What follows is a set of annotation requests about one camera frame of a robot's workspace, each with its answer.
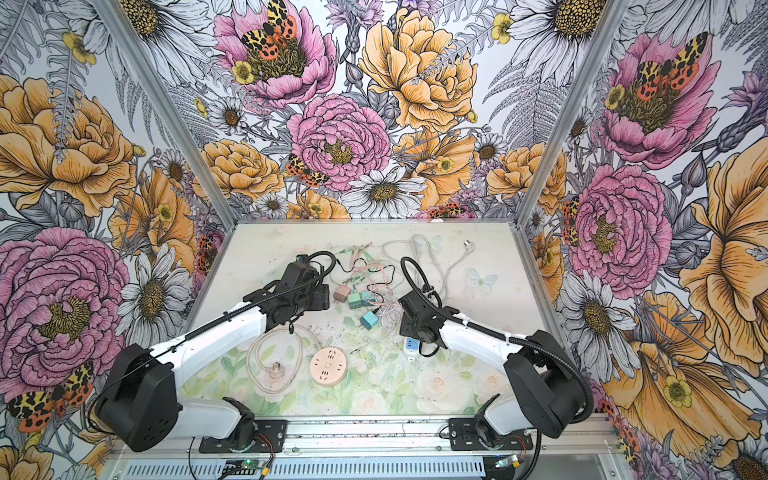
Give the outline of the white blue power strip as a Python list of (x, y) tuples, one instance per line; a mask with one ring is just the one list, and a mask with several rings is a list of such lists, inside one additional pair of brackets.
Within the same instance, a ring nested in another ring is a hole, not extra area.
[(414, 362), (420, 356), (421, 342), (411, 337), (403, 340), (403, 353), (409, 362)]

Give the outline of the pink charger plug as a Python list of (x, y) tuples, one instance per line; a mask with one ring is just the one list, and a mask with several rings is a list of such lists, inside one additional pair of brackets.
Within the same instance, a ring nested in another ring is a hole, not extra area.
[(349, 287), (346, 285), (339, 285), (333, 292), (333, 299), (336, 302), (344, 303), (348, 300), (350, 293), (351, 289)]

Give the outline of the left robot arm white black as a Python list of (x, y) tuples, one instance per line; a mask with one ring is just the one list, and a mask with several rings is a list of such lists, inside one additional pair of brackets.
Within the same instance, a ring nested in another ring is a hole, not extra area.
[(248, 407), (231, 397), (183, 397), (179, 389), (234, 347), (279, 327), (292, 331), (304, 313), (329, 309), (326, 279), (333, 268), (320, 264), (321, 257), (337, 262), (330, 252), (299, 255), (281, 278), (206, 324), (151, 347), (125, 347), (89, 413), (134, 452), (166, 439), (210, 439), (229, 450), (249, 448), (257, 426)]

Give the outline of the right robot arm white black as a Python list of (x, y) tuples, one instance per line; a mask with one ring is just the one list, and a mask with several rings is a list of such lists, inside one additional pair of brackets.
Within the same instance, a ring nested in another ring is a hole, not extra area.
[(453, 307), (439, 306), (418, 290), (398, 303), (402, 336), (469, 355), (506, 375), (512, 394), (492, 396), (475, 415), (483, 445), (497, 449), (508, 436), (524, 430), (556, 439), (594, 412), (591, 386), (550, 333), (538, 330), (525, 336), (493, 330)]

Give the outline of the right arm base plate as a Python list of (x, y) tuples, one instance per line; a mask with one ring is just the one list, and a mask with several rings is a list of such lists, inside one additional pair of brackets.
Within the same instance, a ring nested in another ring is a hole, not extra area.
[(523, 451), (534, 447), (532, 436), (525, 430), (499, 434), (474, 417), (449, 418), (447, 427), (453, 451)]

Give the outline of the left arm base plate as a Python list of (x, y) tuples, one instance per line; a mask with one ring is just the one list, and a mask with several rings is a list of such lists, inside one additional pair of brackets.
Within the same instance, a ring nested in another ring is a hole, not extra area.
[(286, 420), (257, 419), (237, 426), (225, 439), (204, 437), (198, 447), (202, 454), (281, 453), (287, 436)]

